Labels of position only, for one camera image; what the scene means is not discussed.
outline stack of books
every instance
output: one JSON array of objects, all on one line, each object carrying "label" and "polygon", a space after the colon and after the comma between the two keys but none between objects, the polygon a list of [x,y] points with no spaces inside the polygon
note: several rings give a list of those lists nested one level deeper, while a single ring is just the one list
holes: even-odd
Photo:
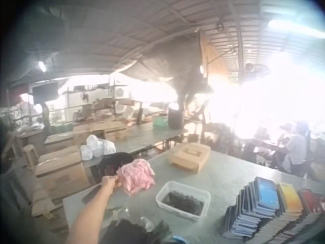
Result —
[{"label": "stack of books", "polygon": [[297,221],[286,226],[284,234],[297,235],[307,225],[314,223],[322,213],[318,197],[311,190],[302,189],[298,194],[304,207],[303,213]]},{"label": "stack of books", "polygon": [[279,225],[277,228],[278,233],[268,242],[269,244],[282,244],[293,238],[294,235],[292,233],[285,231],[287,230],[287,226],[291,224],[290,222],[295,223],[303,212],[303,205],[299,195],[292,185],[281,183],[278,186],[278,193],[281,199],[283,199],[283,214],[280,217],[282,225]]},{"label": "stack of books", "polygon": [[303,228],[302,231],[298,233],[298,235],[294,239],[288,242],[289,244],[305,243],[307,240],[313,238],[314,236],[325,230],[325,196],[318,195],[315,193],[313,193],[313,195],[318,199],[317,209],[320,209],[320,214],[314,223],[307,225],[305,228]]},{"label": "stack of books", "polygon": [[282,230],[290,221],[294,221],[295,217],[292,213],[296,211],[296,206],[290,201],[292,192],[296,192],[294,187],[288,184],[280,184],[277,186],[277,194],[279,199],[279,209],[275,212],[273,219],[263,219],[256,234],[253,238],[246,240],[247,244],[265,243],[271,240],[280,230]]},{"label": "stack of books", "polygon": [[274,182],[257,177],[240,191],[236,205],[228,207],[222,236],[236,239],[252,237],[261,219],[274,218],[279,207]]}]

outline clear plastic container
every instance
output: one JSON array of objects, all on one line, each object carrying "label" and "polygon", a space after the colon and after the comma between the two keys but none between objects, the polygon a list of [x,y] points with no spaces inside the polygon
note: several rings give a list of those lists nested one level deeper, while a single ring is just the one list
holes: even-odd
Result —
[{"label": "clear plastic container", "polygon": [[[167,204],[163,203],[163,199],[167,196],[169,192],[179,192],[187,196],[193,196],[195,199],[203,202],[203,209],[200,216],[193,215],[188,212],[184,212],[182,210],[179,210],[177,208],[171,207]],[[191,219],[194,221],[198,221],[201,218],[205,217],[207,215],[210,202],[211,202],[211,195],[207,191],[199,190],[194,187],[190,187],[175,181],[169,181],[167,182],[163,188],[159,191],[159,193],[156,196],[156,202],[158,203],[159,207],[166,209],[170,212],[173,212],[177,215],[180,215],[182,217],[185,217],[187,219]]]}]

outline yellow book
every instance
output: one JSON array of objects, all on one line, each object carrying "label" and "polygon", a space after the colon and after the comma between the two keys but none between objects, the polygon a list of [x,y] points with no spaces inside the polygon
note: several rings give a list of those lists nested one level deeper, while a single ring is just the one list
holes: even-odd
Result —
[{"label": "yellow book", "polygon": [[293,185],[280,183],[288,212],[302,212],[303,205]]}]

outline worker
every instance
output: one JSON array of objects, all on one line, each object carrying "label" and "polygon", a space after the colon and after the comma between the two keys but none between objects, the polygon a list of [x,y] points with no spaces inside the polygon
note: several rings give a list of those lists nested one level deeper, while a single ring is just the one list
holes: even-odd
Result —
[{"label": "worker", "polygon": [[42,120],[43,120],[43,124],[44,124],[44,136],[45,138],[47,138],[50,135],[50,111],[49,108],[47,107],[45,102],[41,103],[42,106]]},{"label": "worker", "polygon": [[102,188],[77,216],[66,244],[97,244],[107,201],[114,188],[119,187],[118,176],[104,176]]},{"label": "worker", "polygon": [[296,122],[294,135],[290,138],[289,142],[285,147],[277,148],[280,153],[285,153],[284,160],[279,160],[279,158],[275,157],[276,160],[272,161],[271,167],[276,162],[281,171],[302,176],[309,144],[310,131],[308,124],[304,121]]}]

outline wooden stool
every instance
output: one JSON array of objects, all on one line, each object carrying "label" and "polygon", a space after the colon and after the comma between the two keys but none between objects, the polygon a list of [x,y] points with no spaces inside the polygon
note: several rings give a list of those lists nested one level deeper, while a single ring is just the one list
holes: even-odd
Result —
[{"label": "wooden stool", "polygon": [[29,144],[22,149],[25,160],[27,161],[27,167],[34,169],[38,164],[39,156],[33,145]]}]

